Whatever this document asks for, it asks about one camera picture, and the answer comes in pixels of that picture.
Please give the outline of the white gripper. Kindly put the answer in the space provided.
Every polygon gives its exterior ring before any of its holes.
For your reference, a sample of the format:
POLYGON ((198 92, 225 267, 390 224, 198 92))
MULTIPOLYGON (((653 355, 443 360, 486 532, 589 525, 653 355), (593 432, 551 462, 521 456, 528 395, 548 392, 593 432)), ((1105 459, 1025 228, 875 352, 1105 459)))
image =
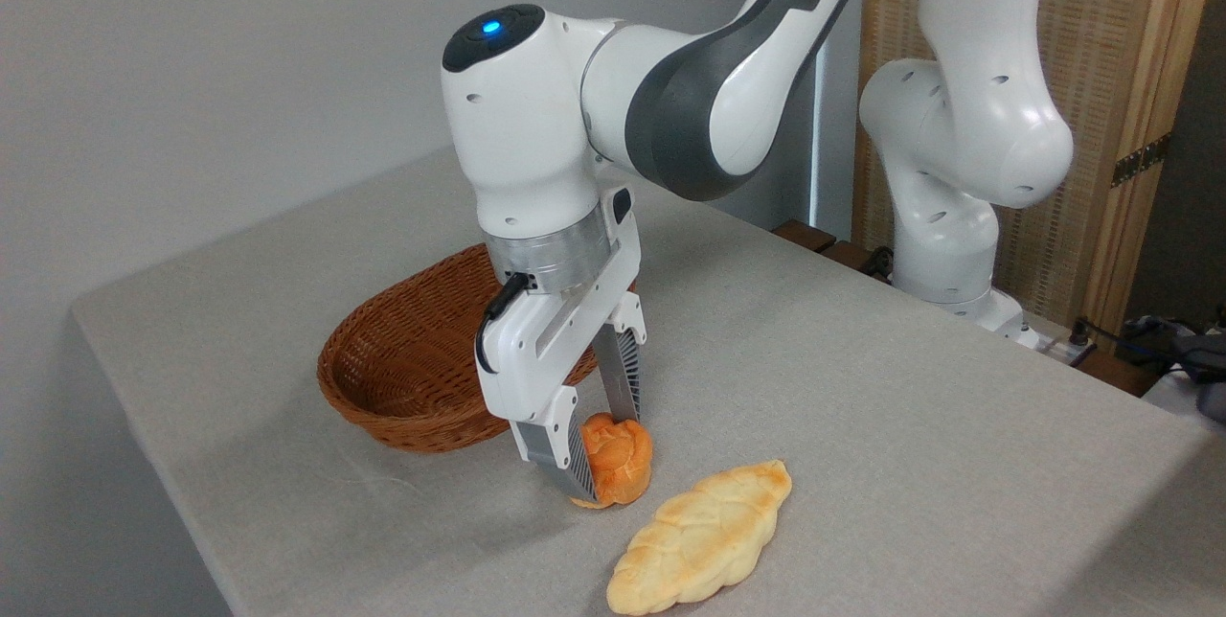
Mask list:
POLYGON ((481 330, 479 377, 490 413, 511 421, 521 459, 570 498, 595 503, 577 391, 559 390, 595 350, 614 421, 641 420, 647 323, 634 292, 641 245, 629 186, 613 186, 570 227, 528 239, 488 237, 498 278, 527 277, 481 330))

